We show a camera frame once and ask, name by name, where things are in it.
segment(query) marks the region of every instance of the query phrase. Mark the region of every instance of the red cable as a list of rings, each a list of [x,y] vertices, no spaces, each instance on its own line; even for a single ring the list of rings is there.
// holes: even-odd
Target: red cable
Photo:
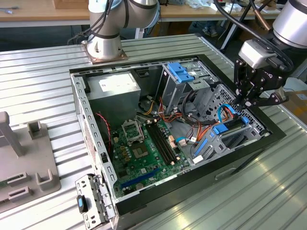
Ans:
[[[105,122],[106,124],[106,127],[107,127],[107,133],[109,135],[109,153],[111,152],[111,128],[110,128],[110,124],[108,123],[108,121],[103,117],[101,116],[99,113],[96,113],[97,116],[99,116],[101,119],[103,119],[103,121]]]

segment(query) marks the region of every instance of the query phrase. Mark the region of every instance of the yellow cable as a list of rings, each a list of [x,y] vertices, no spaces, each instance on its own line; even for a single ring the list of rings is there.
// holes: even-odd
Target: yellow cable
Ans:
[[[153,104],[154,103],[154,101],[152,101],[152,104],[151,104],[151,106],[150,106],[150,109],[146,112],[146,113],[143,113],[143,115],[148,115],[148,114],[150,114],[151,112],[152,112],[152,109],[153,109]]]

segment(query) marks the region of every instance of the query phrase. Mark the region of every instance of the expansion slot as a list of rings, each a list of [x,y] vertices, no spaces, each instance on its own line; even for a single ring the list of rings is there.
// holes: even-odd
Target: expansion slot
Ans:
[[[157,147],[158,151],[160,152],[163,161],[166,165],[170,165],[177,161],[175,154],[173,153],[170,145],[163,137],[159,127],[156,124],[149,124],[146,125],[146,129],[152,138],[155,146]]]
[[[157,168],[157,169],[155,169],[155,170],[153,170],[153,171],[151,171],[151,172],[149,172],[149,173],[147,173],[147,174],[144,174],[144,175],[139,176],[139,177],[137,177],[137,178],[135,178],[135,179],[133,179],[133,180],[127,181],[127,182],[125,182],[125,183],[122,183],[122,184],[120,185],[120,187],[121,187],[121,188],[124,188],[124,187],[130,186],[130,185],[136,184],[136,183],[138,183],[138,182],[141,182],[142,180],[145,180],[145,179],[148,179],[148,178],[150,178],[150,177],[153,177],[153,176],[156,174],[156,172],[158,172],[159,170],[160,170],[160,169]]]

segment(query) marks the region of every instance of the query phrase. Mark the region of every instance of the blue pcie slot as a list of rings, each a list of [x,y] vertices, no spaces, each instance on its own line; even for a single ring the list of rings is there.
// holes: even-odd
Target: blue pcie slot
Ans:
[[[148,179],[148,178],[150,178],[150,177],[153,177],[153,176],[156,174],[156,172],[159,171],[159,170],[160,170],[160,169],[157,168],[157,169],[155,169],[155,170],[153,170],[153,171],[151,171],[151,172],[149,172],[149,173],[147,173],[147,174],[144,174],[144,175],[139,176],[139,177],[137,177],[137,178],[135,178],[135,179],[132,179],[132,180],[130,180],[130,181],[127,181],[127,182],[125,182],[125,183],[122,183],[122,184],[120,185],[120,187],[121,187],[121,188],[128,187],[128,186],[133,185],[133,184],[136,184],[136,183],[138,183],[138,182],[140,182],[140,181],[142,181],[142,180],[145,180],[145,179]]]

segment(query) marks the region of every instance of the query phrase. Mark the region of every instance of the white label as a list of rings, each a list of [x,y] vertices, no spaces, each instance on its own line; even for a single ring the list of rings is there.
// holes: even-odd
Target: white label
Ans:
[[[129,74],[113,75],[100,80],[99,84],[103,92],[136,87],[136,83],[133,82]]]
[[[194,159],[193,159],[193,162],[194,162],[194,164],[197,164],[198,162],[200,162],[200,161],[202,161],[203,160],[203,157],[201,156],[201,155],[199,155],[198,157],[195,157]]]
[[[297,94],[297,96],[301,99],[301,100],[307,100],[307,96],[305,94],[299,93]]]

